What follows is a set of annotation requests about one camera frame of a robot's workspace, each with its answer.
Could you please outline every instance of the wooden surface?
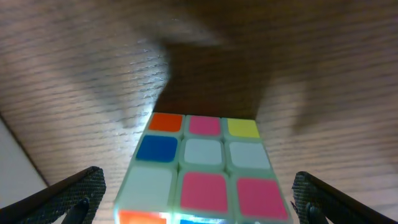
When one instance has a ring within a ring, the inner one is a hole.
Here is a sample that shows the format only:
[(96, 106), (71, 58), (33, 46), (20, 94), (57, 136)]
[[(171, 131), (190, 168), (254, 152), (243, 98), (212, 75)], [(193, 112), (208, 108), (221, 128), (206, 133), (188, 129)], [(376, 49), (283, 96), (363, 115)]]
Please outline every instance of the wooden surface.
[(104, 169), (95, 223), (154, 107), (256, 118), (287, 200), (306, 170), (398, 220), (397, 4), (0, 0), (0, 113), (48, 183)]

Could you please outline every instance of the rubik's cube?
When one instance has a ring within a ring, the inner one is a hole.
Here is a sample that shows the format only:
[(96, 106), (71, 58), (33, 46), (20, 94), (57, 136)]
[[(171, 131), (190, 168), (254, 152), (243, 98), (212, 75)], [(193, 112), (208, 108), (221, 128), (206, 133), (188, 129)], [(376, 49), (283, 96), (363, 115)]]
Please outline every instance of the rubik's cube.
[(291, 223), (256, 122), (154, 113), (114, 203), (116, 224)]

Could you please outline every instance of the pink sticker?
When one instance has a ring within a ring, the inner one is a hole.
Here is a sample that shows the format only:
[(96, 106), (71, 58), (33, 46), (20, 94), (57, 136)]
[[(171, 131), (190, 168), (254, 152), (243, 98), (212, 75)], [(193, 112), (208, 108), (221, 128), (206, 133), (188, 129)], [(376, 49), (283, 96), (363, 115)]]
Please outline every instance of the pink sticker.
[(181, 208), (228, 213), (224, 177), (219, 174), (187, 172), (182, 183)]
[(220, 135), (220, 119), (207, 116), (191, 116), (189, 132), (192, 134), (201, 134), (207, 136)]
[(289, 216), (276, 181), (240, 178), (237, 189), (242, 215), (276, 220), (288, 219)]

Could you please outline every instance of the yellow sticker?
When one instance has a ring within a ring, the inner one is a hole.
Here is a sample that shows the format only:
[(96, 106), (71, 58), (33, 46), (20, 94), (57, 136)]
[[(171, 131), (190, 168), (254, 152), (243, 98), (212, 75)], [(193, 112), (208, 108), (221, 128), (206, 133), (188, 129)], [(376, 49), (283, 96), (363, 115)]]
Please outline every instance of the yellow sticker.
[(260, 138), (254, 120), (227, 118), (230, 135), (244, 138)]

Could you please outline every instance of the orange sticker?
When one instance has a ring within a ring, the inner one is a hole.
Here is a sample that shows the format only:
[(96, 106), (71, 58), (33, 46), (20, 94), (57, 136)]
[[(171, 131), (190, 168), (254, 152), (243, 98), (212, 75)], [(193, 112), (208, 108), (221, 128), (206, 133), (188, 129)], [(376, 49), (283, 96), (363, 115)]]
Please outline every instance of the orange sticker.
[(132, 212), (132, 211), (119, 211), (120, 224), (166, 224), (167, 220), (161, 218), (159, 214), (145, 213), (145, 212)]
[(155, 113), (148, 129), (153, 131), (178, 132), (181, 129), (182, 116), (178, 114)]

